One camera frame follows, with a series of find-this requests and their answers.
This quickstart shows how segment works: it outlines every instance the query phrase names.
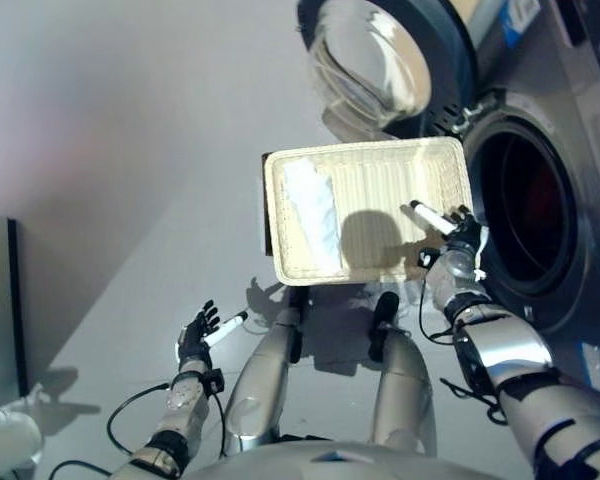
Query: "washing machine door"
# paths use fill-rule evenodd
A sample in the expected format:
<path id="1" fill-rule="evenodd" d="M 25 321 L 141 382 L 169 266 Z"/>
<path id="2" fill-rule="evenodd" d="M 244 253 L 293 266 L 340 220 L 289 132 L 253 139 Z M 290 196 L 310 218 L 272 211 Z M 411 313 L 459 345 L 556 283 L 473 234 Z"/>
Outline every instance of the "washing machine door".
<path id="1" fill-rule="evenodd" d="M 343 141 L 439 135 L 474 99 L 476 52 L 448 0 L 302 0 L 298 19 Z"/>

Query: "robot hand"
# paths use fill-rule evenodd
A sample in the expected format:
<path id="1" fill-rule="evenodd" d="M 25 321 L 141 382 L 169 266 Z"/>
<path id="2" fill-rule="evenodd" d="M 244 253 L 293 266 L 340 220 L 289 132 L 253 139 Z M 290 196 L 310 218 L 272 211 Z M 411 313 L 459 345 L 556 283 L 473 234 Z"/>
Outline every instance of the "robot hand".
<path id="1" fill-rule="evenodd" d="M 180 332 L 177 353 L 180 366 L 191 359 L 205 362 L 211 369 L 209 345 L 204 339 L 218 330 L 220 318 L 217 317 L 218 309 L 214 307 L 213 300 L 209 300 L 200 309 L 195 319 Z"/>
<path id="2" fill-rule="evenodd" d="M 412 201 L 410 205 L 418 216 L 439 230 L 446 241 L 441 251 L 433 248 L 422 249 L 418 266 L 430 269 L 442 253 L 454 250 L 471 257 L 474 265 L 472 275 L 476 282 L 486 278 L 480 264 L 482 251 L 489 238 L 489 229 L 480 225 L 466 206 L 460 205 L 457 213 L 446 217 L 417 200 Z"/>

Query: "washing machine drum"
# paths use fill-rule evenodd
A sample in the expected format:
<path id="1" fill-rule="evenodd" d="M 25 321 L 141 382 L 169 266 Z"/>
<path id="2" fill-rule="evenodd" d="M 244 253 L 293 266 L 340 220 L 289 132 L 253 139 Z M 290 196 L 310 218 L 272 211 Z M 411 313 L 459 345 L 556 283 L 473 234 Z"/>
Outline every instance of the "washing machine drum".
<path id="1" fill-rule="evenodd" d="M 600 345 L 599 179 L 582 132 L 565 137 L 513 92 L 476 98 L 475 35 L 447 0 L 303 0 L 298 15 L 327 126 L 345 141 L 457 134 L 491 230 L 489 291 L 545 332 L 586 316 Z"/>

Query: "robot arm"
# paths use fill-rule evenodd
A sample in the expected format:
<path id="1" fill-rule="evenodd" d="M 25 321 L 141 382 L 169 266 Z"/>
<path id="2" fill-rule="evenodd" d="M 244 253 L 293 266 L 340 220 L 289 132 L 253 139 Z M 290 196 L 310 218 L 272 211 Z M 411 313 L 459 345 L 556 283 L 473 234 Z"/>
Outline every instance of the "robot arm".
<path id="1" fill-rule="evenodd" d="M 219 369 L 212 369 L 209 335 L 218 330 L 218 310 L 207 302 L 178 339 L 178 374 L 171 382 L 167 409 L 156 433 L 111 478 L 155 480 L 179 478 L 198 452 L 207 399 L 224 390 Z"/>
<path id="2" fill-rule="evenodd" d="M 421 204 L 412 207 L 430 216 Z M 600 478 L 600 395 L 562 377 L 542 337 L 476 281 L 480 227 L 463 214 L 453 229 L 442 225 L 448 235 L 437 260 L 424 251 L 420 263 L 430 268 L 434 306 L 453 328 L 467 384 L 498 399 L 537 478 Z"/>

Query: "white tray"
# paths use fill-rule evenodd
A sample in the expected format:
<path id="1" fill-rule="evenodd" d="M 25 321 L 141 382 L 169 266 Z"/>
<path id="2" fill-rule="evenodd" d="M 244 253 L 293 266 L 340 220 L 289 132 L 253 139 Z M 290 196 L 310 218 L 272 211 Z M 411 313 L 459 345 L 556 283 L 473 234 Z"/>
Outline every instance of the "white tray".
<path id="1" fill-rule="evenodd" d="M 285 191 L 283 167 L 301 158 L 331 178 L 342 252 L 337 272 L 316 264 Z M 287 285 L 419 278 L 419 250 L 441 239 L 414 222 L 406 206 L 417 199 L 441 213 L 471 207 L 462 145 L 451 137 L 275 152 L 265 162 L 265 188 L 276 275 Z"/>

